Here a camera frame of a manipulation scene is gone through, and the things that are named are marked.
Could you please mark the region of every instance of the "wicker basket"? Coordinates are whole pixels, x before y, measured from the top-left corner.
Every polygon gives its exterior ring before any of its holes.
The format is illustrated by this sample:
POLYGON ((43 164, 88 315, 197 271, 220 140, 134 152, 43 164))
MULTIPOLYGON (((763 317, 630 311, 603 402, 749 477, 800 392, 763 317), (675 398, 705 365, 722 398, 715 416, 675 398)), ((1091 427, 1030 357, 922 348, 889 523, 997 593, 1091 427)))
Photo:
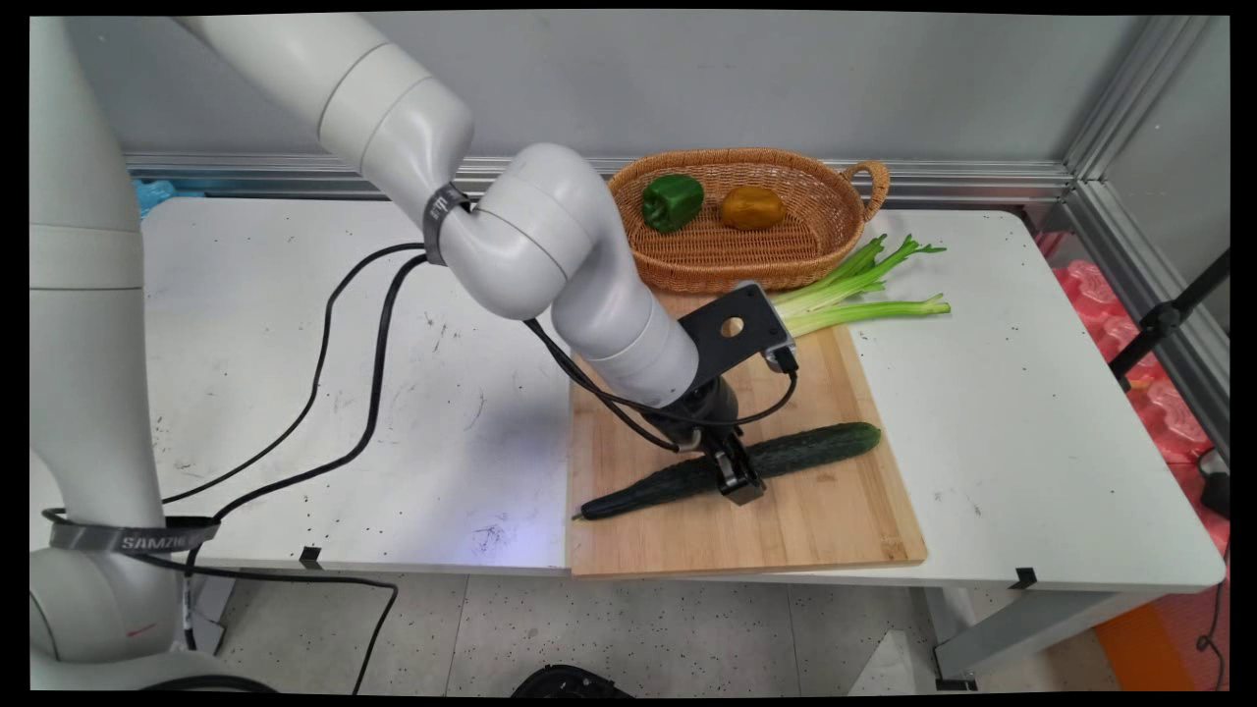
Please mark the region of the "wicker basket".
POLYGON ((851 252, 865 221, 886 200, 890 172, 871 161, 840 174, 783 150, 691 150, 642 157, 620 170, 608 186, 647 284, 671 292, 723 293, 743 279, 758 281, 766 289, 793 289, 821 279, 851 252), (860 170, 872 176, 867 204, 851 186, 860 170), (641 192, 669 174, 699 180, 706 196, 693 221, 678 231, 659 233, 642 220, 641 192), (720 203, 737 186, 772 189, 786 205, 786 218, 764 230, 720 224, 720 203))

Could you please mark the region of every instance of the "wrist strap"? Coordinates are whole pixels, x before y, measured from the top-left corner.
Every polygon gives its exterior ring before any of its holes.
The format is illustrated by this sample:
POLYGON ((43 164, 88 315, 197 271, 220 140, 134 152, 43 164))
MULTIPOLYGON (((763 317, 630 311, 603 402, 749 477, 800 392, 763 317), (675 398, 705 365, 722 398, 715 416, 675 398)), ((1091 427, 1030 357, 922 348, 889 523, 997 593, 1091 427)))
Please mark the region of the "wrist strap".
POLYGON ((53 521, 52 547, 83 552, 182 552, 191 550, 219 532, 219 522, 204 516, 168 516, 163 528, 118 528, 89 526, 68 521, 57 515, 59 508, 44 511, 53 521))
POLYGON ((424 249, 429 263, 445 264, 445 258, 441 257, 441 224, 455 206, 463 206, 464 211, 470 213, 470 204, 471 199, 459 191, 454 182, 446 182, 432 192, 424 208, 424 249))

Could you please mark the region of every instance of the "wooden cutting board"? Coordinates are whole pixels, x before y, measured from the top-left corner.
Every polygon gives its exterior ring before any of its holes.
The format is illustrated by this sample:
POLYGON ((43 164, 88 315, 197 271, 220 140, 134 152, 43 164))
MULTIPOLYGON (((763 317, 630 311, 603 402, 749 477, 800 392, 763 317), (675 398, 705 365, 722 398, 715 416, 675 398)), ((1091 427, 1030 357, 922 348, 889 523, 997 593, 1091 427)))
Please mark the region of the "wooden cutting board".
MULTIPOLYGON (((711 297, 659 294, 683 316, 711 297)), ((881 426, 847 327, 798 340, 798 389, 786 408, 747 425, 743 443, 840 421, 881 426)), ((754 356, 725 374, 739 414, 776 403, 787 379, 754 356)), ((587 391, 573 386, 568 506, 623 488, 678 460, 637 437, 587 391)), ((719 493, 601 521, 571 521, 568 561, 578 577, 748 574, 925 560, 916 516, 886 435, 870 453, 767 479, 757 501, 735 506, 719 493)))

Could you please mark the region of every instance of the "celery stalk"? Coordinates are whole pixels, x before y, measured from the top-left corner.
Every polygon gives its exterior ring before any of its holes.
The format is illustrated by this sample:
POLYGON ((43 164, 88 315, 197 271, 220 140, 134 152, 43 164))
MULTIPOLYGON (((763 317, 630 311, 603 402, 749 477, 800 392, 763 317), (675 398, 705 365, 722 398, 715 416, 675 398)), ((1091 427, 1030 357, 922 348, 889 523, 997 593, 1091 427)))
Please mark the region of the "celery stalk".
POLYGON ((855 260, 855 263, 843 270, 845 276, 833 277, 833 273, 826 276, 820 282, 813 283, 801 291, 797 291, 794 297, 781 296, 773 301, 773 306, 777 307, 777 313, 781 315, 782 320, 789 326, 789 320, 799 315, 808 312, 816 312, 827 307, 832 307, 843 299, 859 294, 861 292, 871 292, 881 289, 882 278, 886 277, 895 265, 903 263, 909 255, 914 253, 941 253, 947 248, 936 248, 934 245, 921 245, 920 243, 913 240, 913 235, 909 234, 904 238, 903 245, 900 245, 894 253, 887 255, 880 263, 866 263, 865 258, 870 260, 876 257, 880 250, 880 238, 871 242, 865 248, 861 248, 856 257, 848 258, 842 264, 838 265, 837 270, 842 270, 843 265, 855 260))
POLYGON ((838 263, 837 268, 830 270, 823 278, 813 282, 807 287, 801 287, 798 289, 792 289, 783 294, 778 294, 773 298, 773 304, 782 304, 792 299, 798 299, 801 297, 810 297, 815 293, 823 292, 825 288, 830 287, 832 283, 847 278, 855 274, 860 274, 872 267, 874 259, 885 249, 881 244, 886 240, 886 234, 881 234, 877 238, 864 244, 859 250, 847 255, 845 260, 838 263))
POLYGON ((791 336, 798 338, 816 330, 859 322, 861 320, 945 315, 952 311, 952 306, 947 302, 939 302, 941 298, 943 293, 939 293, 924 302, 869 302, 865 304, 828 307, 818 312, 802 313, 786 318, 786 328, 789 330, 791 336))

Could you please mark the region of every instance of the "robotic arm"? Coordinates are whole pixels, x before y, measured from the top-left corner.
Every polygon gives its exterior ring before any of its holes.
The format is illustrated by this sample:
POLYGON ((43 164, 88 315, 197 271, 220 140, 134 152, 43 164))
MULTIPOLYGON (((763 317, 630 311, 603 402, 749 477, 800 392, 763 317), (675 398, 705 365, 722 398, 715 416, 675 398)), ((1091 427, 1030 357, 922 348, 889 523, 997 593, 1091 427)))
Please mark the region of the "robotic arm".
POLYGON ((637 276, 606 184, 558 145, 523 150, 478 208, 432 224, 432 196, 471 142, 471 113, 358 15, 177 20, 318 135, 416 224, 490 312, 529 320, 553 304, 559 336, 622 396, 680 398, 698 351, 637 276))
MULTIPOLYGON (((610 191, 574 151, 529 146, 474 210, 456 208, 461 195, 450 181, 471 141, 470 111, 361 16, 176 21, 422 224, 430 259, 486 309, 530 320, 549 307, 557 332, 620 396, 694 418, 737 418, 723 369, 710 375, 694 336, 641 282, 610 191)), ((162 527, 134 198, 62 21, 33 18, 30 31, 31 448, 72 521, 162 527), (65 198, 67 185, 78 192, 65 198)), ((693 424, 647 419, 674 442, 709 435, 708 453, 740 450, 732 428, 699 434, 693 424)), ((728 481, 728 460, 722 469, 728 481)), ((747 482, 738 486, 754 493, 739 502, 762 492, 753 472, 747 482)), ((214 660, 160 655, 177 623, 173 572, 54 548, 31 554, 30 571, 33 684, 142 687, 167 673, 205 673, 204 660, 214 660), (129 672, 99 665, 127 659, 129 672)))

